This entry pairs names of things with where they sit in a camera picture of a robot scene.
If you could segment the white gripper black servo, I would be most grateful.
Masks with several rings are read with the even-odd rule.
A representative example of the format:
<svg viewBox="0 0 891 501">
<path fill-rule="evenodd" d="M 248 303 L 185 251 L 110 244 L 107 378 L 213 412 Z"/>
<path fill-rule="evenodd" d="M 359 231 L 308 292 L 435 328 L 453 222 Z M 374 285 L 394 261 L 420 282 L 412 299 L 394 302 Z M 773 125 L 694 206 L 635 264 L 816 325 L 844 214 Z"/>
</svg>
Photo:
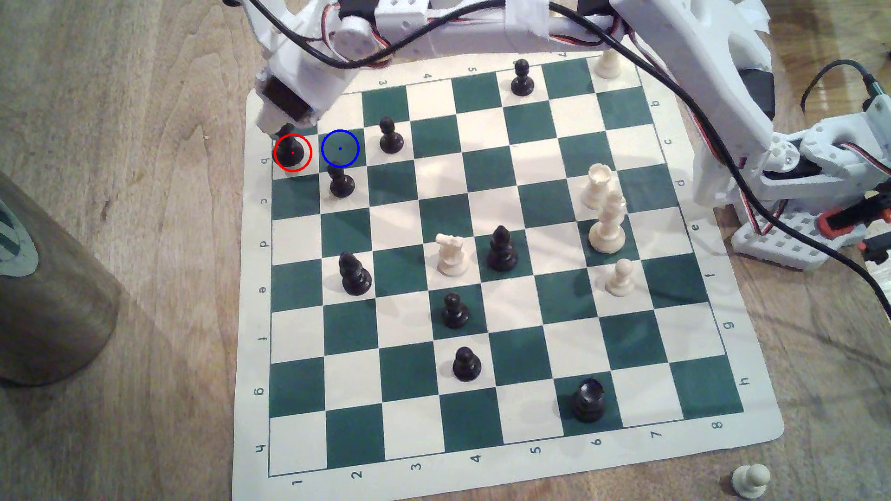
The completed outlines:
<svg viewBox="0 0 891 501">
<path fill-rule="evenodd" d="M 333 68 L 304 51 L 264 51 L 256 75 L 262 100 L 256 120 L 261 131 L 277 135 L 285 125 L 311 128 L 349 86 L 349 71 Z"/>
</svg>

